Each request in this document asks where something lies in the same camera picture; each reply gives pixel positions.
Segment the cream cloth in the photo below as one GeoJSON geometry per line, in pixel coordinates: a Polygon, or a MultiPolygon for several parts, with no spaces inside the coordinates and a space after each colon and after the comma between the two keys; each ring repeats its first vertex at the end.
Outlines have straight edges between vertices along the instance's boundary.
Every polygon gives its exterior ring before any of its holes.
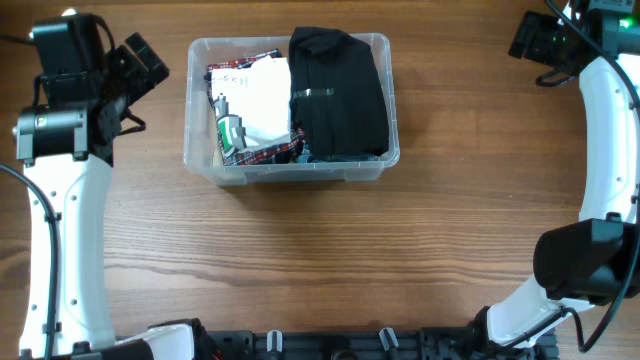
{"type": "Polygon", "coordinates": [[[222,167],[224,165],[223,156],[221,154],[221,150],[216,148],[214,150],[214,154],[212,157],[212,166],[213,167],[222,167]]]}

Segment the white pixel-print shirt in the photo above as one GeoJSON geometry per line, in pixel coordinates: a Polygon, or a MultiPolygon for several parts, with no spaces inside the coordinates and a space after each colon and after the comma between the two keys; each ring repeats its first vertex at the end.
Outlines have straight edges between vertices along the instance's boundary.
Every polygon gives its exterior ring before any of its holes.
{"type": "Polygon", "coordinates": [[[266,56],[249,68],[212,69],[209,84],[225,157],[291,141],[291,74],[285,58],[266,56]]]}

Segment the plaid shirt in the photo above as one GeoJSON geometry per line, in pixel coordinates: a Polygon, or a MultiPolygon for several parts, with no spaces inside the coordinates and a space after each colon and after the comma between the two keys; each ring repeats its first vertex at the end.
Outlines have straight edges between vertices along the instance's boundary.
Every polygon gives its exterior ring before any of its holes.
{"type": "MultiPolygon", "coordinates": [[[[212,69],[221,69],[221,68],[249,68],[254,62],[266,56],[271,56],[273,58],[282,57],[287,60],[287,58],[283,56],[281,51],[275,48],[267,52],[263,52],[263,53],[249,56],[249,57],[244,57],[244,58],[231,60],[227,62],[210,64],[207,67],[207,72],[206,72],[206,75],[204,76],[204,80],[207,85],[208,101],[212,109],[212,127],[215,130],[215,140],[217,141],[216,148],[219,148],[221,150],[221,154],[222,154],[222,145],[220,141],[220,130],[216,125],[215,113],[212,107],[212,100],[211,100],[211,87],[209,84],[210,71],[212,69]]],[[[274,145],[274,146],[265,148],[263,150],[259,150],[257,152],[236,154],[231,157],[225,157],[222,154],[223,160],[224,160],[224,166],[288,163],[298,156],[298,153],[301,151],[304,145],[304,138],[305,138],[304,132],[301,130],[296,130],[292,125],[292,120],[291,120],[291,141],[290,142],[281,144],[281,145],[274,145]]]]}

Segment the blue jeans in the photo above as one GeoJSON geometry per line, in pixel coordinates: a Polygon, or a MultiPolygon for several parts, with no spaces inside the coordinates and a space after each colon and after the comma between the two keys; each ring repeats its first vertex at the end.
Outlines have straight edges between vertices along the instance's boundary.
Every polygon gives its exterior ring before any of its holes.
{"type": "Polygon", "coordinates": [[[302,152],[296,158],[296,162],[300,164],[325,162],[362,162],[377,160],[378,157],[372,154],[315,156],[311,153],[308,147],[304,147],[302,152]]]}

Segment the black garment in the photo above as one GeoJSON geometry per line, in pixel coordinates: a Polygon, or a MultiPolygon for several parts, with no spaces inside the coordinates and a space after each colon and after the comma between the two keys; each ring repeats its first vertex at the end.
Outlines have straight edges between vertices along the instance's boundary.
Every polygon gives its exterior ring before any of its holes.
{"type": "Polygon", "coordinates": [[[381,156],[389,124],[368,43],[337,29],[298,27],[288,51],[291,114],[315,156],[381,156]]]}

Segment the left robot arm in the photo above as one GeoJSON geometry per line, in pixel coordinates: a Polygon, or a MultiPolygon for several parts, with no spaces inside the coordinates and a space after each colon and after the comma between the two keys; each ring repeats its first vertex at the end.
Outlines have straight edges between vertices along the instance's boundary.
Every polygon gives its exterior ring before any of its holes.
{"type": "Polygon", "coordinates": [[[104,20],[72,14],[35,24],[42,71],[13,130],[17,178],[31,206],[23,359],[210,359],[201,322],[176,320],[118,338],[104,282],[104,211],[113,143],[131,106],[168,77],[138,34],[117,45],[104,20]]]}

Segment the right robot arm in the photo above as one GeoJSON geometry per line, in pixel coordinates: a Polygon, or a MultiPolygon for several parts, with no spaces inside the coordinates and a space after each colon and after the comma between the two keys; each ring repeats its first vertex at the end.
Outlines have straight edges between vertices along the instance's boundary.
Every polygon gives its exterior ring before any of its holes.
{"type": "Polygon", "coordinates": [[[541,340],[590,309],[604,315],[580,352],[600,340],[639,292],[639,17],[631,1],[570,1],[524,15],[509,53],[546,65],[540,87],[577,81],[587,121],[584,197],[576,223],[545,232],[532,275],[482,309],[453,348],[464,359],[540,356],[541,340]]]}

